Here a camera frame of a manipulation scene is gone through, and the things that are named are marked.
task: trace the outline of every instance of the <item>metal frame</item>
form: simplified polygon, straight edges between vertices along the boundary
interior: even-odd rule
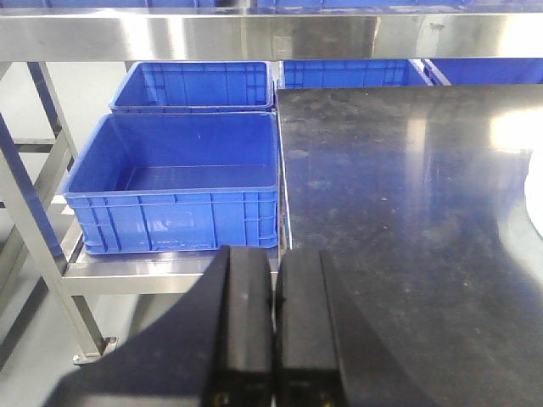
[[[543,37],[541,6],[440,9],[447,12],[431,14],[432,8],[422,7],[354,8],[343,14],[314,9],[273,14],[275,10],[258,8],[34,8],[14,14],[0,9],[0,61],[543,55],[543,45],[534,41]]]
[[[0,9],[0,79],[11,61],[411,59],[543,57],[543,8],[296,10]],[[60,244],[45,209],[76,148],[45,63],[29,63],[56,140],[32,186],[17,147],[0,123],[0,191],[16,228],[0,256],[0,314],[28,250],[59,300],[81,348],[78,363],[100,357],[103,338],[84,295],[184,293],[212,254],[142,254],[93,258],[81,252],[74,222]],[[19,140],[23,149],[33,142]],[[288,203],[283,203],[286,210]],[[277,250],[271,254],[277,259]]]

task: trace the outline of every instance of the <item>plastic crate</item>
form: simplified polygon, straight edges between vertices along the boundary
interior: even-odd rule
[[[460,6],[473,0],[258,0],[258,7],[352,8],[388,6]]]
[[[284,61],[280,87],[427,86],[408,59]]]
[[[134,64],[109,105],[114,113],[271,111],[267,62]]]
[[[215,7],[215,0],[0,0],[0,8]]]
[[[274,114],[110,114],[62,193],[90,254],[277,245]]]
[[[439,73],[451,85],[543,83],[543,59],[538,58],[431,59],[425,64],[437,85],[444,85]]]

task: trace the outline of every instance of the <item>stainless steel shelf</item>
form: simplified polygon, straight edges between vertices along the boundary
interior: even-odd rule
[[[543,37],[542,5],[496,1],[489,7],[341,11],[0,9],[0,79],[13,61],[543,58],[543,43],[537,41]],[[0,309],[28,246],[28,252],[40,260],[43,278],[74,328],[81,360],[95,360],[108,341],[84,295],[183,293],[198,279],[213,253],[89,256],[81,251],[77,224],[70,228],[63,241],[64,255],[61,253],[59,242],[49,240],[53,228],[36,197],[39,193],[47,207],[62,172],[76,158],[76,149],[47,66],[40,62],[39,67],[43,75],[38,79],[47,90],[40,95],[42,104],[58,138],[50,160],[57,164],[47,164],[44,174],[50,176],[32,186],[22,163],[13,159],[17,152],[8,129],[0,128],[0,166],[5,172],[0,185],[17,226],[6,245],[11,249],[4,249],[0,257],[0,287],[4,287]],[[280,210],[288,211],[285,197]],[[291,236],[282,236],[282,247],[289,242]],[[272,268],[277,268],[277,249],[269,255]]]
[[[75,220],[62,242],[71,258],[62,284],[71,295],[185,293],[199,279],[216,251],[92,256],[81,249]],[[278,249],[267,249],[272,272]]]
[[[3,9],[0,60],[543,57],[543,9],[518,9]]]

